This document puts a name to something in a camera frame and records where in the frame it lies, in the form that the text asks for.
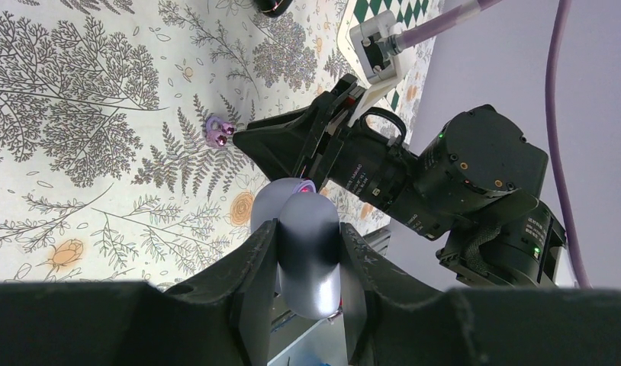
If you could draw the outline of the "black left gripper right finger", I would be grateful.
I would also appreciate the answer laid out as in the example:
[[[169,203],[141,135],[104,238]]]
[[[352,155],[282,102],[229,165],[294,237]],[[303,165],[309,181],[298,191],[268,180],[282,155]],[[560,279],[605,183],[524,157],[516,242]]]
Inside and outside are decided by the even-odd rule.
[[[351,365],[621,365],[621,291],[438,291],[340,227]]]

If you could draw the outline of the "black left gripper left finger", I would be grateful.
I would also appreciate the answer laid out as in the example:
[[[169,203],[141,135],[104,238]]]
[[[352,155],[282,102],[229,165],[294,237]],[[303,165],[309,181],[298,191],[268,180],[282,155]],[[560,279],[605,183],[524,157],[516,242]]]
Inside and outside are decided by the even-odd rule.
[[[166,291],[146,282],[0,284],[0,365],[265,365],[277,223]]]

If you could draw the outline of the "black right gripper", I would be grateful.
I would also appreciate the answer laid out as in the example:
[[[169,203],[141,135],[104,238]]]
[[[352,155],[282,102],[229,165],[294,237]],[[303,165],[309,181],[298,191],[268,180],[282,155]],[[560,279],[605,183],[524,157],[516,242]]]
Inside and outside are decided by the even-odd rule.
[[[346,74],[307,107],[251,123],[234,135],[234,145],[268,180],[306,178],[320,188],[330,177],[364,92],[356,76]]]

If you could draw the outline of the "purple clip earbuds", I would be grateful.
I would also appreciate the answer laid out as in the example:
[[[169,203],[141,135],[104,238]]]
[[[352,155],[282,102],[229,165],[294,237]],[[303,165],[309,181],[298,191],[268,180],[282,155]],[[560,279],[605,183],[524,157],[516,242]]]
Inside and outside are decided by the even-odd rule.
[[[235,132],[233,123],[216,115],[211,115],[205,122],[206,141],[211,147],[225,147]]]

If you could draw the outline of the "silver computer mouse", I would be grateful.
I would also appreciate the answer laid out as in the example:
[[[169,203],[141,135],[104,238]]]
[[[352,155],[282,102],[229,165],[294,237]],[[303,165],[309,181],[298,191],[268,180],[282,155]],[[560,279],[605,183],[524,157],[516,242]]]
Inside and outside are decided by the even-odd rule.
[[[295,314],[319,320],[340,302],[339,214],[319,193],[293,193],[301,178],[269,182],[256,195],[250,217],[254,231],[277,220],[275,292]]]

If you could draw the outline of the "black earbud charging case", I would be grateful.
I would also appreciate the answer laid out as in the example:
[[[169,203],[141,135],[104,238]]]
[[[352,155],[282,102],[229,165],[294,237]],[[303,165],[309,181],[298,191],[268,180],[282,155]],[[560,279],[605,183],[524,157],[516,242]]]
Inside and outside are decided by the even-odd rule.
[[[283,15],[292,2],[292,0],[253,0],[256,8],[269,18],[277,18]]]

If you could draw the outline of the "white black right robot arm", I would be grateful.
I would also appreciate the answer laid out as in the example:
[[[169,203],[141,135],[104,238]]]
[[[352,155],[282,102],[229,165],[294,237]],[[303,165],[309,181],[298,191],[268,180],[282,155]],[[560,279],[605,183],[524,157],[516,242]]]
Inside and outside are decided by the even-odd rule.
[[[547,154],[489,104],[449,120],[420,154],[404,122],[366,107],[355,76],[306,108],[258,120],[234,145],[271,180],[328,181],[418,235],[471,287],[551,287],[565,229],[539,199]]]

